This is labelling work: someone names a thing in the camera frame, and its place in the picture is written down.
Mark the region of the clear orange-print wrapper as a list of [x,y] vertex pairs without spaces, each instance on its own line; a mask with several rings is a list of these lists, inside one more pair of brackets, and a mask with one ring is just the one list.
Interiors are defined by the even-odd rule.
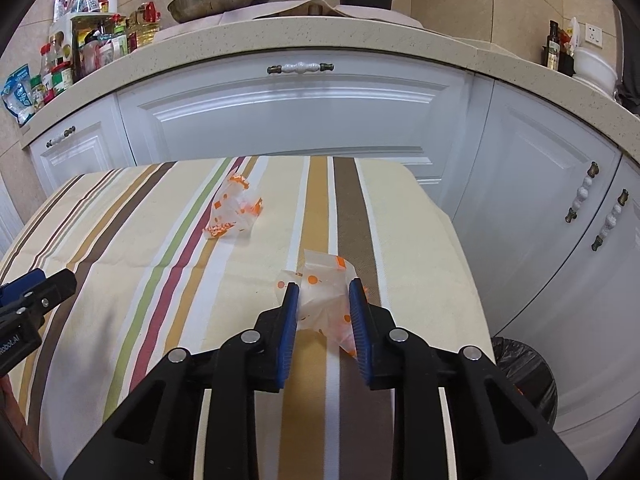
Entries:
[[349,310],[349,285],[355,278],[358,278],[356,269],[345,258],[305,249],[300,269],[281,271],[274,291],[281,301],[288,284],[297,285],[297,327],[325,336],[354,358],[357,351]]
[[215,193],[202,234],[206,240],[247,235],[264,209],[262,196],[242,174],[230,174]]

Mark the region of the black trash bin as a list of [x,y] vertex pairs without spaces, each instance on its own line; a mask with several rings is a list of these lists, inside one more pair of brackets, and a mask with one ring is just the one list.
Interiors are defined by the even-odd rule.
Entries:
[[491,338],[492,351],[506,378],[553,426],[558,414],[558,388],[552,370],[542,355],[524,342]]

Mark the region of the striped tablecloth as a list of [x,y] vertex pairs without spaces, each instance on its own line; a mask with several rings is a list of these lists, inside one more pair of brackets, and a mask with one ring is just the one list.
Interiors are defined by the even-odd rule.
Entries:
[[[206,240],[214,195],[236,172],[264,209],[247,235]],[[368,299],[432,346],[490,350],[454,227],[397,162],[252,156],[84,174],[40,206],[1,260],[4,282],[35,268],[78,279],[11,375],[47,474],[62,477],[170,349],[215,349],[253,326],[305,249],[348,260]]]

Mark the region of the corner cabinet right door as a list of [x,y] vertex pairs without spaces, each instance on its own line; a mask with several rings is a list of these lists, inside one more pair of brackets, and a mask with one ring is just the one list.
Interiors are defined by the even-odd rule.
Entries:
[[[616,227],[591,244],[622,189]],[[639,168],[618,165],[589,229],[548,285],[501,336],[546,360],[558,387],[554,430],[588,477],[614,460],[639,419]]]

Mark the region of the corner cabinet door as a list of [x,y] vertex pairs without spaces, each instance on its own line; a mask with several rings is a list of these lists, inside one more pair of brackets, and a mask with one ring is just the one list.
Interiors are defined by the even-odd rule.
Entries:
[[[592,162],[600,172],[564,218]],[[551,105],[495,84],[454,228],[491,333],[507,326],[564,263],[608,190],[620,150]]]
[[[622,189],[616,227],[591,244]],[[546,360],[558,387],[554,430],[588,477],[614,460],[639,419],[639,168],[618,165],[589,229],[548,285],[501,336]]]

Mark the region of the blue snack bag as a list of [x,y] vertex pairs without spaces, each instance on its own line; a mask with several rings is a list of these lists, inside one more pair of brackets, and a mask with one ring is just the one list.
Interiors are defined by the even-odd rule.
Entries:
[[35,114],[32,105],[32,88],[30,88],[30,73],[24,64],[6,78],[1,92],[1,99],[6,110],[15,118],[17,125],[23,127]]

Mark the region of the white spice rack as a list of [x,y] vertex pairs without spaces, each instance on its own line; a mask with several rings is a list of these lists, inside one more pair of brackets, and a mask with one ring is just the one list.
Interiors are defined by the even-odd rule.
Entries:
[[127,20],[117,13],[67,13],[49,27],[49,41],[78,82],[128,53]]

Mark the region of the corner cabinet left door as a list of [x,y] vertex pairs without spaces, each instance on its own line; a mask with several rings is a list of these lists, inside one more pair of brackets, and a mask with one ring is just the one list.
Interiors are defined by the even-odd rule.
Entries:
[[[564,218],[592,162],[600,172]],[[620,150],[551,105],[495,84],[454,228],[491,333],[507,326],[564,263],[608,190]]]

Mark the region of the beige countertop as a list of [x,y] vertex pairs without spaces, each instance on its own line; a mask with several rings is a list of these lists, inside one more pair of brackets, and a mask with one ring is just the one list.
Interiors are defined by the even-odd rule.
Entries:
[[139,81],[216,58],[284,50],[355,50],[417,58],[505,82],[595,128],[632,159],[639,119],[574,78],[519,58],[487,41],[456,39],[408,26],[356,18],[279,16],[185,32],[119,58],[74,84],[22,128],[27,148],[62,119]]

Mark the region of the yellow cooking oil bottle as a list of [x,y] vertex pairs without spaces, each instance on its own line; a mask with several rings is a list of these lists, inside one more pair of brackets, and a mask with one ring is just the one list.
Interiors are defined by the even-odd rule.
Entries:
[[160,31],[160,12],[154,0],[138,0],[137,7],[128,20],[128,50],[130,52],[152,44]]

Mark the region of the white drawer front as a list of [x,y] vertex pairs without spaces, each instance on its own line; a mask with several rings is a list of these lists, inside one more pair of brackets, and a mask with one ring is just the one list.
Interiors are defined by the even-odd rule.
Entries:
[[[332,63],[333,72],[268,75],[271,65]],[[232,56],[118,92],[139,164],[241,155],[332,155],[400,162],[442,183],[472,76],[399,56],[288,50]]]

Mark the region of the dark hanging cloth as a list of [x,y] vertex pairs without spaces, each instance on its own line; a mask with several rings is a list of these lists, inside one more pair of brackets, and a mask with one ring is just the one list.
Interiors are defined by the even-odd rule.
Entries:
[[639,115],[639,27],[626,11],[620,9],[623,35],[623,75],[618,86],[620,104],[634,115]]

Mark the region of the white stacked bowls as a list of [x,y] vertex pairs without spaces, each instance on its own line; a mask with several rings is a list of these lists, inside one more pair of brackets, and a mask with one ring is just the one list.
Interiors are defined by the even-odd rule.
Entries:
[[609,98],[614,96],[617,74],[614,68],[597,53],[578,47],[574,52],[573,77],[597,89]]

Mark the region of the dark oil bottle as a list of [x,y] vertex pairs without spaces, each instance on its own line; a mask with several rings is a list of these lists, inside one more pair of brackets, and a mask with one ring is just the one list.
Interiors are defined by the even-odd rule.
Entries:
[[549,35],[546,45],[546,62],[544,65],[549,70],[558,70],[560,64],[561,37],[559,24],[556,21],[549,22]]

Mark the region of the white wall socket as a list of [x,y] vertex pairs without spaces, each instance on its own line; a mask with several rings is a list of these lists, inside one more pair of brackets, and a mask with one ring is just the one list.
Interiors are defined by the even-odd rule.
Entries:
[[603,48],[603,30],[601,27],[593,24],[585,24],[585,43],[591,44],[593,47]]

